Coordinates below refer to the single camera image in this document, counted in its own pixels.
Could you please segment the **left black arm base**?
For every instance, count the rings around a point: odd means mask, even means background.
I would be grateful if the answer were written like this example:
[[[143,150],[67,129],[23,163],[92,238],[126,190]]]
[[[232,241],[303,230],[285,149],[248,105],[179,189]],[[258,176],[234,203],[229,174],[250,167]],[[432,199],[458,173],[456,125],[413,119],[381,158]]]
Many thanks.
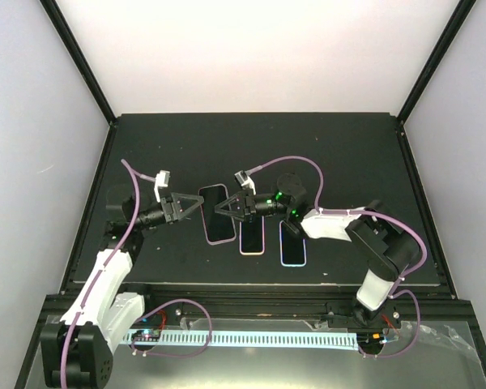
[[[183,304],[177,303],[164,307],[151,316],[140,319],[137,324],[149,325],[150,327],[166,327],[177,325],[182,316]]]

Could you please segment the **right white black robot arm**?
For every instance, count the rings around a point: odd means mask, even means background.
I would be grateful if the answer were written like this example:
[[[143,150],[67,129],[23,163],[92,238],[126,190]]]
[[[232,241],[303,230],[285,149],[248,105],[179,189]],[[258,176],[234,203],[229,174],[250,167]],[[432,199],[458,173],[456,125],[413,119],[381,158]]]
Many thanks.
[[[426,262],[423,239],[403,222],[383,212],[382,203],[352,209],[311,206],[307,190],[292,173],[279,176],[273,194],[259,194],[249,174],[240,171],[241,190],[217,203],[215,213],[240,222],[282,216],[287,231],[301,239],[334,239],[351,242],[365,256],[368,271],[356,293],[352,317],[362,327],[372,326],[381,306],[408,274]]]

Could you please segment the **light blue phone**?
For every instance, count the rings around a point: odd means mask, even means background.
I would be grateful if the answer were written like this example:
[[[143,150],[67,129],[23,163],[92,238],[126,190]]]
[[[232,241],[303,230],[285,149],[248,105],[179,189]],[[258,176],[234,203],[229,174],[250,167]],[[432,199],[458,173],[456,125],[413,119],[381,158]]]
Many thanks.
[[[280,262],[284,267],[303,267],[307,262],[305,239],[292,235],[286,224],[279,223]]]

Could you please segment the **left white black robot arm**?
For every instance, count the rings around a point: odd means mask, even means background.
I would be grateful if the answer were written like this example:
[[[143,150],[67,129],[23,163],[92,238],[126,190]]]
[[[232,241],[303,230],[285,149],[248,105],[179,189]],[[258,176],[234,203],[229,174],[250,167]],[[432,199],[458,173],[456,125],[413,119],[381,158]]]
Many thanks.
[[[144,234],[184,220],[203,205],[196,194],[164,193],[156,202],[115,190],[107,197],[107,221],[95,264],[70,309],[48,321],[40,334],[45,385],[103,388],[113,354],[137,320],[149,323],[158,305],[148,296],[120,293],[143,246]]]

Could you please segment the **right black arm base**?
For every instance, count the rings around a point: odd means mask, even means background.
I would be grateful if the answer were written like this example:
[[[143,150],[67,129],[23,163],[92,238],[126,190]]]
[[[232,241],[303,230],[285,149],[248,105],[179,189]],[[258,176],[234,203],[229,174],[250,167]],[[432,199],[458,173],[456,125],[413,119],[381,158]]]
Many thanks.
[[[392,326],[401,327],[400,318],[394,315],[398,312],[391,301],[384,302],[378,309],[369,310],[356,299],[330,300],[326,303],[326,313],[322,320],[331,327],[342,327],[348,330],[373,331]]]

